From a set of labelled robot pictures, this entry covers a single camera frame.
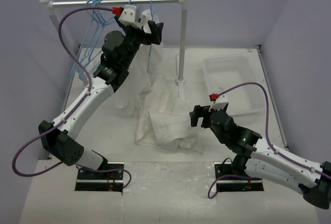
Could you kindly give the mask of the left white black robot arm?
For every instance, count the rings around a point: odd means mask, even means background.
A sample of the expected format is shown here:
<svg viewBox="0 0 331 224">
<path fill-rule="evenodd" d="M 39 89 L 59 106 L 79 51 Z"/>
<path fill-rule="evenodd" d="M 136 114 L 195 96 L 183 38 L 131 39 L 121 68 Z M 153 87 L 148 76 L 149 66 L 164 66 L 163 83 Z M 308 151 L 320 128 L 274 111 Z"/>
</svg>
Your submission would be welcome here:
<svg viewBox="0 0 331 224">
<path fill-rule="evenodd" d="M 106 158 L 76 141 L 81 129 L 98 109 L 123 84 L 141 45 L 159 45 L 163 23 L 148 21 L 150 32 L 122 25 L 123 31 L 109 32 L 104 39 L 100 64 L 93 73 L 92 81 L 79 97 L 52 122 L 42 121 L 38 130 L 43 148 L 68 166 L 89 168 L 96 179 L 107 174 Z"/>
</svg>

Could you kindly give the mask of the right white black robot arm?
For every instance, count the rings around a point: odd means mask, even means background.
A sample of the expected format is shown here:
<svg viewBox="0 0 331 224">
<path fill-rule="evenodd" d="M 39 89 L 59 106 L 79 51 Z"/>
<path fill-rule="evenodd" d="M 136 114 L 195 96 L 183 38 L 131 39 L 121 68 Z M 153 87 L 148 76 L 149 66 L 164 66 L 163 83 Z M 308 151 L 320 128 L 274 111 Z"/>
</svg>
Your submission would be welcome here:
<svg viewBox="0 0 331 224">
<path fill-rule="evenodd" d="M 219 180 L 268 180 L 299 193 L 315 207 L 329 209 L 330 162 L 313 162 L 270 144 L 259 133 L 237 125 L 225 109 L 197 105 L 189 116 L 192 127 L 201 118 L 201 126 L 236 155 L 221 169 Z"/>
</svg>

